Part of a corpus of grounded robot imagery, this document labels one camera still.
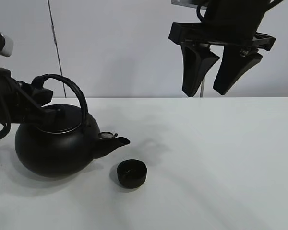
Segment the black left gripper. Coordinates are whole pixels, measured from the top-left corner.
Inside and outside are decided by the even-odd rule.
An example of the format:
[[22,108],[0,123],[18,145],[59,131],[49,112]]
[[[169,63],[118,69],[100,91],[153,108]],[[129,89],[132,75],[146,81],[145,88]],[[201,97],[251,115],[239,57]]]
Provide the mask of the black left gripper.
[[[0,68],[0,96],[7,107],[11,123],[49,125],[62,116],[61,105],[48,105],[52,101],[53,91],[44,88],[48,74],[37,76],[31,83],[17,81],[11,77],[11,72]],[[0,123],[7,123],[0,100]]]

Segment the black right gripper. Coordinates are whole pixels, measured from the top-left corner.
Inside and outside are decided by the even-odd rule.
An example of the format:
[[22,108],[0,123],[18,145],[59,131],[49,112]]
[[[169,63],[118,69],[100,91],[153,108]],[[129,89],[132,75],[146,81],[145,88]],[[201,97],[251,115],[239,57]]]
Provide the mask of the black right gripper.
[[181,46],[182,91],[188,97],[195,96],[207,72],[220,59],[202,43],[226,46],[213,85],[221,95],[260,63],[263,56],[258,50],[270,51],[276,41],[257,31],[269,6],[268,0],[202,0],[195,9],[199,22],[173,22],[168,38]]

